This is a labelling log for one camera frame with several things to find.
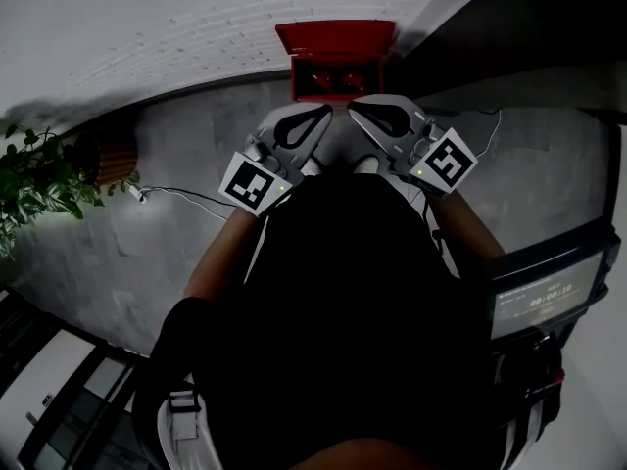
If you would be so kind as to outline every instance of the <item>floor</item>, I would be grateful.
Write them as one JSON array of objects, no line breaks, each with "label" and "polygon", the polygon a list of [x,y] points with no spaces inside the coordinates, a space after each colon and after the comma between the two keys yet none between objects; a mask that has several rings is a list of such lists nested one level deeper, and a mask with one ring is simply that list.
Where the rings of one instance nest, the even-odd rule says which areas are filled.
[{"label": "floor", "polygon": [[[286,80],[223,87],[145,107],[135,134],[143,185],[218,197],[233,151],[272,108],[291,102]],[[438,117],[470,148],[485,148],[498,114]],[[354,162],[369,143],[336,115],[316,155]],[[506,109],[488,152],[460,191],[507,251],[586,223],[603,210],[607,138],[595,118],[565,109]],[[416,189],[393,182],[400,193]],[[28,300],[115,345],[149,353],[168,311],[222,223],[180,197],[129,194],[85,208],[85,220],[41,217],[20,232],[0,276]],[[413,205],[421,210],[422,197]],[[228,215],[230,209],[209,206]]]}]

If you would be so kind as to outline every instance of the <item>screen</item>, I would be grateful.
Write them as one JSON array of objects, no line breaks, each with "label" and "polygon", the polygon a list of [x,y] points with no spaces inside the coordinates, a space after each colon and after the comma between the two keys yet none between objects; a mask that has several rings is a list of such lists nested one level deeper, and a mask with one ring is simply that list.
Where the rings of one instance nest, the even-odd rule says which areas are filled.
[{"label": "screen", "polygon": [[562,271],[497,294],[492,339],[557,317],[588,300],[603,252]]}]

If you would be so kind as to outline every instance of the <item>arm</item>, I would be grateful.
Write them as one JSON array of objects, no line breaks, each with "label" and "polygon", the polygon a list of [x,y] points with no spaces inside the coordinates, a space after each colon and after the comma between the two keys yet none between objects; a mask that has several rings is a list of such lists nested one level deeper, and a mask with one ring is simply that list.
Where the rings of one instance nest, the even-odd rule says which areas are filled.
[{"label": "arm", "polygon": [[443,233],[482,259],[494,259],[505,254],[497,239],[457,190],[445,199],[425,196]]},{"label": "arm", "polygon": [[184,297],[217,301],[241,285],[263,228],[263,221],[236,209],[194,269]]}]

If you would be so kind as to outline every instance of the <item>person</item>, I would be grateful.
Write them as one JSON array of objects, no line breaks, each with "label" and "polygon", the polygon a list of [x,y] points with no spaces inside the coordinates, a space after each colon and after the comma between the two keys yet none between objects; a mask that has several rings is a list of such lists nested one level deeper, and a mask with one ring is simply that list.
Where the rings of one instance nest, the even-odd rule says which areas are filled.
[{"label": "person", "polygon": [[[268,215],[247,278],[264,222],[233,212],[142,374],[140,439],[157,444],[157,408],[191,372],[225,470],[452,468],[481,457],[482,302],[377,164],[306,177]],[[503,253],[459,193],[428,201],[466,250]]]}]

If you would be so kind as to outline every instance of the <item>potted plant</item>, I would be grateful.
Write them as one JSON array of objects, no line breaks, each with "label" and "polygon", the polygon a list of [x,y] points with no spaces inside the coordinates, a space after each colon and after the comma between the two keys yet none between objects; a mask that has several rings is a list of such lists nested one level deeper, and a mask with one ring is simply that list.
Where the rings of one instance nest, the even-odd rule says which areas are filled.
[{"label": "potted plant", "polygon": [[103,207],[100,187],[123,192],[136,184],[137,151],[129,133],[85,133],[74,139],[46,130],[36,134],[16,124],[5,139],[25,134],[23,146],[7,147],[0,158],[0,257],[11,255],[16,230],[44,212],[83,218],[81,203]]}]

